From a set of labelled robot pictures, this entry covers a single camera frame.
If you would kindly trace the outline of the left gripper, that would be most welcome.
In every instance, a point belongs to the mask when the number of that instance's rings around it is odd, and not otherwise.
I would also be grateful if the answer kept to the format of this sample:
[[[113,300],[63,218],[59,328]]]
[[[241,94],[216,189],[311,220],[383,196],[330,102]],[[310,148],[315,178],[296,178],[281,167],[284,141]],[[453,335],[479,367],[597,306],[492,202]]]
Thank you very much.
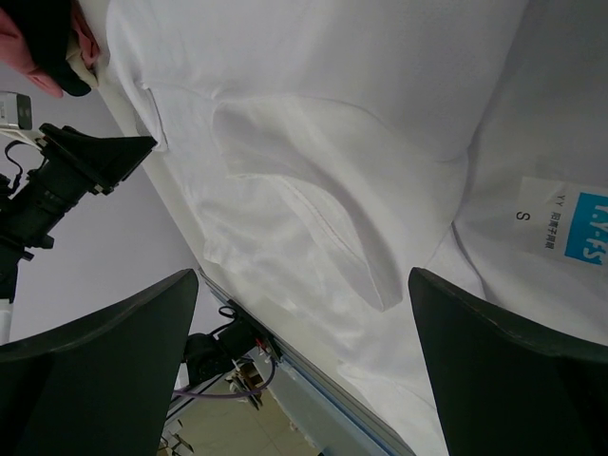
[[[108,195],[157,145],[150,136],[97,138],[65,125],[40,127],[47,163],[28,173],[28,182],[1,213],[1,239],[18,248],[51,249],[49,232],[86,192]]]

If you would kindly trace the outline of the pink folded shirt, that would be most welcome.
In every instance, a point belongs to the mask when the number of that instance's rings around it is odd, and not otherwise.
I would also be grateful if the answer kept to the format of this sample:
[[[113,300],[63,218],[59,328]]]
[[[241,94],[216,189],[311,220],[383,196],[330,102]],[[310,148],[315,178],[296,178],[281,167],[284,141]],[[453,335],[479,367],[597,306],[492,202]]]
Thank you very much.
[[[71,27],[76,34],[76,41],[81,50],[85,66],[92,69],[100,56],[100,47],[91,31],[82,8],[77,1],[71,2]]]
[[[62,98],[63,90],[35,62],[35,56],[45,47],[43,34],[50,30],[48,19],[57,12],[46,1],[2,1],[1,62],[47,95]]]

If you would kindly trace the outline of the top pink folded shirt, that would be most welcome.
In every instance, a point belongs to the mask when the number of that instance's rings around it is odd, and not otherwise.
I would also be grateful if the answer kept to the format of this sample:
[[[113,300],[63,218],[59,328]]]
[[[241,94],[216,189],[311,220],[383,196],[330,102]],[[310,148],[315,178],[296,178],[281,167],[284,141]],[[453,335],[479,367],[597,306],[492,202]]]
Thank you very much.
[[[45,47],[43,34],[50,30],[48,19],[57,12],[46,1],[2,1],[1,62],[47,95],[62,98],[63,90],[35,62],[35,56]]]

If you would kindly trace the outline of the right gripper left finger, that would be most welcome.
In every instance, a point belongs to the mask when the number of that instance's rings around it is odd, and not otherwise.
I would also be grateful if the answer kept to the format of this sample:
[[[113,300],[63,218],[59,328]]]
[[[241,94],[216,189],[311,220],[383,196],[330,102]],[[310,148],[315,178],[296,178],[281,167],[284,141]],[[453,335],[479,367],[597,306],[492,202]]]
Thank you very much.
[[[198,289],[182,270],[2,346],[2,454],[156,454]]]

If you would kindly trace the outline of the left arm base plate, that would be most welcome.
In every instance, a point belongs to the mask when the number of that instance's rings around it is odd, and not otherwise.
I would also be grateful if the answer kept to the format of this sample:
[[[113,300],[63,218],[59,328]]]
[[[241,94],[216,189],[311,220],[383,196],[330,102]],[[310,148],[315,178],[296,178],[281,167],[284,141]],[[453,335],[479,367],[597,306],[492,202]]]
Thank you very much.
[[[275,337],[241,308],[235,307],[235,302],[221,306],[218,313],[228,322],[209,333],[198,332],[187,338],[182,362],[186,365],[191,386],[231,371],[237,361],[255,347],[280,354]]]

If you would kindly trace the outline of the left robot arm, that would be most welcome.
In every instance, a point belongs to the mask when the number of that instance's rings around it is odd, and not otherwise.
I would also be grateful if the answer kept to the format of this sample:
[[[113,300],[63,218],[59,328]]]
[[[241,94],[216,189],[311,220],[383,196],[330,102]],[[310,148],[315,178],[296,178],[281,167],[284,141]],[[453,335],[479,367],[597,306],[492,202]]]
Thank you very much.
[[[71,126],[41,125],[37,133],[7,132],[17,145],[37,149],[43,162],[14,179],[1,177],[1,342],[9,341],[18,265],[33,249],[54,246],[50,231],[87,194],[108,195],[150,155],[150,136],[95,138]]]

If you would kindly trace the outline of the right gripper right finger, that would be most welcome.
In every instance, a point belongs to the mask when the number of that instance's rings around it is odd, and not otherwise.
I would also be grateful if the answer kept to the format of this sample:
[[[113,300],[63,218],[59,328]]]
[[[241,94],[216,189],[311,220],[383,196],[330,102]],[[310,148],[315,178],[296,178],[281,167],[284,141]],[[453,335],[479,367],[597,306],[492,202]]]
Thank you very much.
[[[606,347],[426,269],[408,290],[449,454],[606,454]]]

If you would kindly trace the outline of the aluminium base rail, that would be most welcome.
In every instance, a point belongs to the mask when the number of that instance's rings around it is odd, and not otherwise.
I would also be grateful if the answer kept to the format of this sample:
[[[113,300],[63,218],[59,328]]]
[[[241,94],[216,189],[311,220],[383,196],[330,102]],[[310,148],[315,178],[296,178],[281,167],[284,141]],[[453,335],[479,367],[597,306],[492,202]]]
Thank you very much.
[[[276,361],[268,391],[320,455],[412,455],[414,451],[382,419],[314,363],[274,335],[205,272],[200,274],[221,304],[235,309],[263,333],[261,349],[251,351],[263,375]]]

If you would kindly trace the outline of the bottom pink folded shirt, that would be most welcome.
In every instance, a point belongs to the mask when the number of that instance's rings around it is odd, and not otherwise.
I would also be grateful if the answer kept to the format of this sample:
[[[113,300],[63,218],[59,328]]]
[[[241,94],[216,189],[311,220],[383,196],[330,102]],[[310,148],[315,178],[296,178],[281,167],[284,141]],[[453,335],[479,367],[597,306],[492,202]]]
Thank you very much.
[[[92,69],[100,56],[100,47],[91,31],[82,8],[77,1],[71,2],[71,27],[76,34],[76,41],[81,50],[85,66]]]

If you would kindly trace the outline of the white t shirt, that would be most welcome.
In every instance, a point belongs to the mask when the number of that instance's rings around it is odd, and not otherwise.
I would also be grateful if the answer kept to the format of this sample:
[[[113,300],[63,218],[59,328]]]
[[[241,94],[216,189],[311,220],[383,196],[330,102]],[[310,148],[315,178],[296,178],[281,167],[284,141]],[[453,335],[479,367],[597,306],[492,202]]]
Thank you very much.
[[[607,341],[603,1],[86,1],[101,93],[195,256],[417,455],[447,446],[425,268]]]

